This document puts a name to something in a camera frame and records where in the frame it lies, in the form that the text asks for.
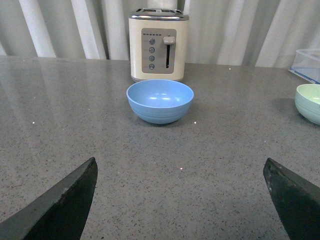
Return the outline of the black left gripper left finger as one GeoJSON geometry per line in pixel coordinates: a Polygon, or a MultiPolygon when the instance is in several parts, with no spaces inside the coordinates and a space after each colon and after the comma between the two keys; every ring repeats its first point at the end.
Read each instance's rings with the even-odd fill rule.
{"type": "Polygon", "coordinates": [[[1,222],[2,240],[79,240],[98,178],[94,157],[1,222]]]}

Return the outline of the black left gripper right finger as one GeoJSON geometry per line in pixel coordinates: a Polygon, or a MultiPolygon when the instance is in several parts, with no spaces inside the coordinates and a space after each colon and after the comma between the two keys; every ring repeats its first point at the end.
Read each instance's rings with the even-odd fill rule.
{"type": "Polygon", "coordinates": [[[263,176],[284,229],[291,240],[320,238],[320,188],[272,158],[263,176]]]}

